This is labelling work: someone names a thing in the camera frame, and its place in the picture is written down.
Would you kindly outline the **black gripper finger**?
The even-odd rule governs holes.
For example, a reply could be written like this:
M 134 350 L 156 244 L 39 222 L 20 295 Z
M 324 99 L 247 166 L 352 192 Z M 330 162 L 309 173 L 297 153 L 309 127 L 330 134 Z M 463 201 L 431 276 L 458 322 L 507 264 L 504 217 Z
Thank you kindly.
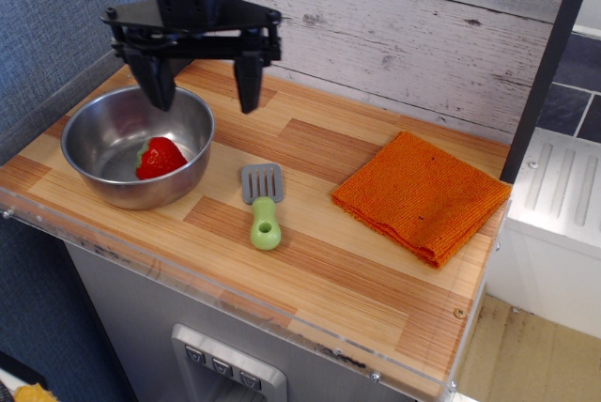
M 250 114 L 259 103 L 263 61 L 257 55 L 239 57 L 234 63 L 241 112 Z
M 167 59 L 140 52 L 126 52 L 125 60 L 151 104 L 168 112 L 176 93 L 170 62 Z

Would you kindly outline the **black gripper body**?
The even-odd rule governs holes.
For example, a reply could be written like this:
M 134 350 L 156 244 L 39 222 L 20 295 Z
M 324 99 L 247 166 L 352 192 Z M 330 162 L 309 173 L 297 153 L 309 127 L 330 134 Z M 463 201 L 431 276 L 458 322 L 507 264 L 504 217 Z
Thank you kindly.
M 142 0 L 107 8 L 114 46 L 161 57 L 281 59 L 281 13 L 244 0 Z

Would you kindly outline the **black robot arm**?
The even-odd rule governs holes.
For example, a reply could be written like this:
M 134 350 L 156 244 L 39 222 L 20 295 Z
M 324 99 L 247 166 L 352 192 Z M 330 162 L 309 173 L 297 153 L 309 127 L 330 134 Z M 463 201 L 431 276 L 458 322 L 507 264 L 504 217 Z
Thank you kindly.
M 259 103 L 263 69 L 281 58 L 279 11 L 244 0 L 143 0 L 107 8 L 116 55 L 153 106 L 167 111 L 175 97 L 173 62 L 231 60 L 241 110 Z

